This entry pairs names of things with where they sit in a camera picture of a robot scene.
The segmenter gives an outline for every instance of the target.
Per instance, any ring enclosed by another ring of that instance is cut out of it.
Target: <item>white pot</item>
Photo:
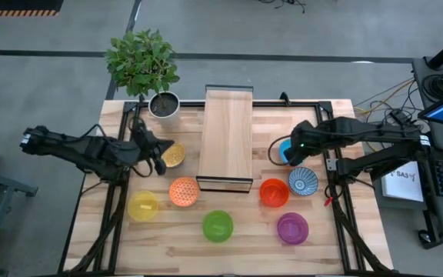
[[[173,113],[167,116],[157,116],[152,112],[152,102],[155,97],[158,97],[158,95],[153,95],[153,97],[148,102],[148,110],[150,111],[150,114],[156,118],[158,122],[160,122],[163,125],[174,125],[178,123],[178,120],[180,118],[180,110],[181,110],[181,101],[177,97],[177,95],[174,92],[160,92],[161,94],[170,94],[173,95],[177,99],[177,108]]]

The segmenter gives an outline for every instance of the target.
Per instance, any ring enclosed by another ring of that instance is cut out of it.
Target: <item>red clip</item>
[[[329,206],[329,203],[331,203],[332,197],[329,197],[328,200],[326,200],[326,203],[324,203],[324,207]]]

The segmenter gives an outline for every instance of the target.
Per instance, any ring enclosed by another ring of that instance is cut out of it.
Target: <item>yellow bowl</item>
[[[128,214],[137,222],[153,219],[158,212],[158,201],[153,192],[135,192],[129,199]]]
[[[181,143],[174,143],[167,149],[163,155],[162,159],[164,160],[167,168],[173,168],[177,165],[180,165],[185,158],[185,148]]]

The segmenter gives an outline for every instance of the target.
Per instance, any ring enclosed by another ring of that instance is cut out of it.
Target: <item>wooden box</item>
[[[202,191],[249,192],[252,92],[208,90],[196,176]]]

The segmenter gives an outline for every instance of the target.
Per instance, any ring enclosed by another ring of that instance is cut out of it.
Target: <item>orange bowl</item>
[[[259,197],[264,205],[277,208],[283,206],[290,197],[288,186],[280,179],[268,179],[259,189]]]
[[[179,207],[189,207],[198,201],[198,183],[190,177],[178,178],[170,185],[168,197]]]

